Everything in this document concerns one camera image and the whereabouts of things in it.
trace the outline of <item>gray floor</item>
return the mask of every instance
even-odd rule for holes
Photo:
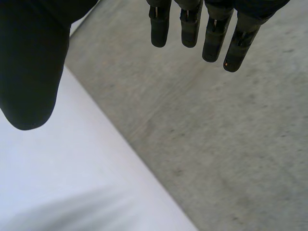
[[[150,43],[148,5],[103,0],[66,64],[201,231],[308,230],[308,4],[262,26],[241,69],[180,41]]]

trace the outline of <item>white surface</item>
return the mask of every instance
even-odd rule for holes
[[[66,68],[46,125],[0,113],[0,158],[0,230],[196,230]]]

